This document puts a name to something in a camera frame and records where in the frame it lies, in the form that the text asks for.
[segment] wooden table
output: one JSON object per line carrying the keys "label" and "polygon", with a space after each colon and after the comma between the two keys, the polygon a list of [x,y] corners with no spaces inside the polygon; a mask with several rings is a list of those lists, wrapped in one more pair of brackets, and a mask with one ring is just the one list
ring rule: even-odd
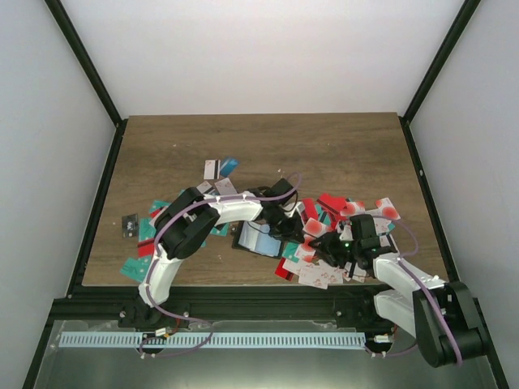
{"label": "wooden table", "polygon": [[[148,216],[154,199],[173,201],[204,180],[205,160],[225,156],[240,162],[230,176],[238,191],[270,186],[297,171],[303,175],[300,198],[328,192],[371,208],[389,197],[418,237],[420,251],[410,262],[446,279],[395,113],[196,115],[128,121],[83,285],[136,284],[119,273],[128,257],[137,258],[136,238],[122,238],[121,217]],[[397,228],[394,237],[401,250],[412,248],[405,231]],[[231,236],[209,236],[174,284],[290,284],[274,275],[277,259],[233,250],[231,242]]]}

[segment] gray floor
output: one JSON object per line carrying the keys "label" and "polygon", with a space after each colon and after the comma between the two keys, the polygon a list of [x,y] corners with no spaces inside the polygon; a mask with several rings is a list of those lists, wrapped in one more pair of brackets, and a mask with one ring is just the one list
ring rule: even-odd
{"label": "gray floor", "polygon": [[[396,346],[407,347],[410,339],[400,339]],[[206,349],[141,360],[134,349],[54,348],[48,349],[36,387],[488,389],[495,384],[486,358],[433,369],[419,352],[382,360],[363,351]]]}

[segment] slotted white strip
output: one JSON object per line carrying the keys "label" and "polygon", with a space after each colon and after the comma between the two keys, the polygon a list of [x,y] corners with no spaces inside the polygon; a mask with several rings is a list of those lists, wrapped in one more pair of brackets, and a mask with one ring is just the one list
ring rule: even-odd
{"label": "slotted white strip", "polygon": [[[177,333],[167,340],[150,340],[144,346],[160,348],[191,348],[202,342],[208,333]],[[143,332],[63,332],[62,348],[137,348]],[[363,333],[346,332],[220,332],[215,333],[204,348],[327,348],[364,349]]]}

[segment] gray wall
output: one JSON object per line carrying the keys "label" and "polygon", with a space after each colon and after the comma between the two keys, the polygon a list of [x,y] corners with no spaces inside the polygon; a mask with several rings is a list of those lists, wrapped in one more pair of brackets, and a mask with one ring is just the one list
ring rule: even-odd
{"label": "gray wall", "polygon": [[63,297],[114,128],[43,1],[0,12],[0,383]]}
{"label": "gray wall", "polygon": [[481,2],[412,123],[461,278],[519,387],[519,7]]}
{"label": "gray wall", "polygon": [[121,115],[403,113],[462,0],[64,0]]}

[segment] wooden tabletop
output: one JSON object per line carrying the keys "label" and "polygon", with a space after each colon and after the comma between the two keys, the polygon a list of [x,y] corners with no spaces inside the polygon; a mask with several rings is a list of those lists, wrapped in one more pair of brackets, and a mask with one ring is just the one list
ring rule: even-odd
{"label": "wooden tabletop", "polygon": [[[395,113],[195,115],[128,121],[83,285],[136,284],[119,273],[128,257],[137,258],[137,240],[122,237],[121,217],[147,217],[153,200],[175,200],[204,180],[205,160],[225,156],[240,162],[230,176],[238,191],[300,172],[300,198],[328,192],[372,208],[389,197],[418,237],[420,251],[410,262],[446,279]],[[393,236],[401,250],[412,248],[405,231],[396,228]],[[234,250],[231,242],[209,236],[174,284],[296,284],[274,275],[277,259]]]}

